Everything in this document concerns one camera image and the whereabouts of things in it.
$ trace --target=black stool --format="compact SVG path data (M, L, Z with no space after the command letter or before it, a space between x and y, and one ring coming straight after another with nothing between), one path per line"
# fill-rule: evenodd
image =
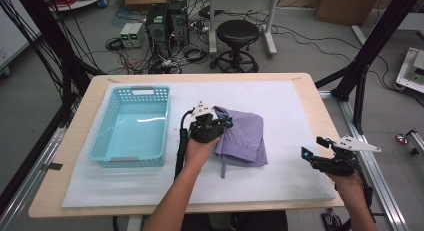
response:
M212 69L218 67L225 73L257 73L259 66L255 59L240 49L258 40L259 34L259 29L245 20L229 20L220 24L216 29L216 35L231 47L231 50L216 57L209 67Z

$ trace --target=blue plastic basket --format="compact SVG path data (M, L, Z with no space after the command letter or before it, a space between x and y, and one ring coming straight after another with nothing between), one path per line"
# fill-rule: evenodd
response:
M105 168L165 164L168 86L112 89L89 158Z

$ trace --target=gray floor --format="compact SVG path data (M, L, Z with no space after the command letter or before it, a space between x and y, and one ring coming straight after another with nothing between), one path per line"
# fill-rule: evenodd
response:
M99 9L96 5L82 8L75 12L78 23L87 39L91 51L105 50L105 42L116 37L125 23L114 16L116 10L123 8L122 0L111 2L106 9ZM137 14L131 17L141 19ZM65 17L68 27L75 32L76 25L72 16ZM363 27L364 33L370 32L375 20L371 15ZM336 24L317 22L314 20L313 10L284 9L277 10L274 24L292 29L308 38L339 38L360 47L350 27ZM306 72L314 81L317 81L335 71L345 67L349 62L341 56L327 55L320 52L313 45L298 44L288 34L273 35L278 54L270 58L265 51L265 44L260 39L251 45L250 53L256 58L262 73ZM307 41L297 35L301 42ZM337 40L315 40L319 47L330 53L340 53L352 60L358 50ZM385 82L392 87L401 64L405 57L405 50L409 47L424 49L423 40L412 31L397 31L381 52L389 70ZM226 50L225 45L218 44L218 52ZM130 54L136 58L144 55L145 48L135 49ZM120 67L117 55L111 53L93 53L97 64L105 71ZM12 63L12 75L9 78L0 78L0 190L3 190L15 171L31 150L48 122L60 106L60 98L45 68L31 49L26 49ZM385 72L384 63L377 59L371 70L382 76ZM183 73L214 73L209 69L209 62L199 65L183 67ZM338 83L334 82L322 88L331 90ZM412 92L420 100L423 94ZM348 134L344 118L335 100L325 100L325 105L339 131L340 135ZM411 157L411 146L400 146L394 136L417 128L422 134L424 128L423 108L409 96L388 91L382 87L374 73L368 74L366 94L363 110L363 129L369 143L380 146L382 153L375 154L375 158L384 174L384 177L399 205L409 230L424 230L424 160L422 156ZM290 210L288 211L290 230L324 230L320 213L322 209ZM378 198L373 205L374 212L383 212ZM347 215L344 209L336 209L343 220ZM227 215L213 215L217 227L224 228ZM377 217L379 230L390 230L385 217ZM126 228L126 217L119 217L119 226ZM32 219L27 215L27 208L23 210L11 230L112 230L111 217L91 218L64 218L64 219Z

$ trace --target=folded towel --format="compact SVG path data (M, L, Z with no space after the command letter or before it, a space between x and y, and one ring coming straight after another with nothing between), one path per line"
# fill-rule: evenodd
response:
M232 117L233 127L227 129L215 147L221 157L221 178L225 178L225 165L259 167L268 163L263 140L264 121L257 114L214 107L218 117Z

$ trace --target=wrist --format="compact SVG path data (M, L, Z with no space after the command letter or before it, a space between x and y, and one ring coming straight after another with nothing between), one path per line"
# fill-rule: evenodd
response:
M194 167L192 165L186 165L183 167L181 172L184 172L185 174L189 176L193 176L194 178L197 178L199 176L200 171L202 170L202 167Z

